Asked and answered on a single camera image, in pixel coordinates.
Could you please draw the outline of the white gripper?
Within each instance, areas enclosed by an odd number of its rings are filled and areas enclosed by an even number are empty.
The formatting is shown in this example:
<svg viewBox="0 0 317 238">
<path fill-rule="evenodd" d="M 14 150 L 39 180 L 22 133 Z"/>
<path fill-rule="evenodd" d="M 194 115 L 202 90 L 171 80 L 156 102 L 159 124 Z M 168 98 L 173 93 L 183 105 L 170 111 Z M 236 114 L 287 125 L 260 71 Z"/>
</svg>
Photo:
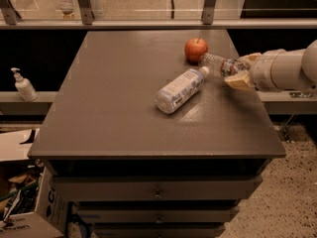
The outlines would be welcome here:
<svg viewBox="0 0 317 238">
<path fill-rule="evenodd" d="M 252 53 L 238 58 L 250 70 L 239 71 L 234 75 L 224 78 L 224 81 L 231 87 L 242 91 L 251 91 L 254 88 L 258 91 L 279 91 L 272 79 L 272 66 L 275 59 L 284 53 L 283 49 L 267 51 L 263 54 Z"/>
</svg>

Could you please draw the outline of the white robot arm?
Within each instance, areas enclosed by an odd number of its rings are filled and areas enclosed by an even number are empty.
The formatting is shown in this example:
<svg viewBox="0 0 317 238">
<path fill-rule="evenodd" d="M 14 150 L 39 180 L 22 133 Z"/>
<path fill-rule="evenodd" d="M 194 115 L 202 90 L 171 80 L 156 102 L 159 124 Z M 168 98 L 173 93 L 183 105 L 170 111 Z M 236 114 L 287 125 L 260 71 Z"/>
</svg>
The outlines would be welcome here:
<svg viewBox="0 0 317 238">
<path fill-rule="evenodd" d="M 295 51 L 278 49 L 239 58 L 247 68 L 224 81 L 239 90 L 312 93 L 317 84 L 317 40 Z"/>
</svg>

